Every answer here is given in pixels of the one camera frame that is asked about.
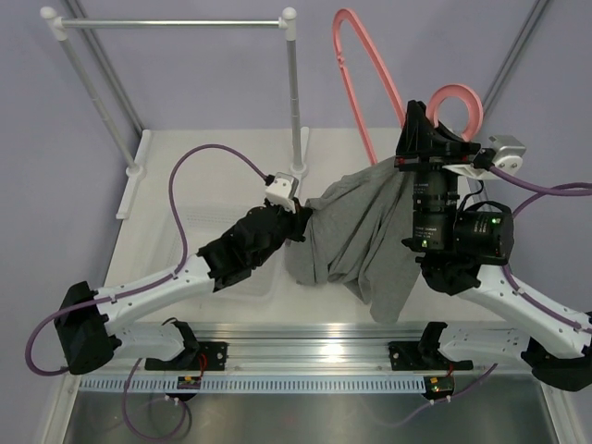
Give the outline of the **grey t shirt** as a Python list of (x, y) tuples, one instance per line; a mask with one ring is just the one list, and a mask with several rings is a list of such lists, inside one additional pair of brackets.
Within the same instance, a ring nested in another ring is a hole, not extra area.
[(413, 229), (413, 175), (388, 158), (332, 183), (305, 203), (312, 214), (286, 267), (297, 283), (341, 284), (382, 324), (398, 321), (419, 276), (403, 245)]

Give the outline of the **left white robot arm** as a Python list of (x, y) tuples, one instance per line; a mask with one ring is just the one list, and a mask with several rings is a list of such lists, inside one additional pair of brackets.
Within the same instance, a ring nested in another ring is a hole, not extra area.
[(193, 366), (200, 344), (185, 322), (149, 327), (142, 318), (194, 296), (209, 296), (250, 278), (286, 241), (302, 242), (313, 211), (298, 206), (254, 207), (218, 239), (170, 267), (120, 287), (72, 285), (54, 321), (72, 375), (86, 375), (114, 359), (146, 359)]

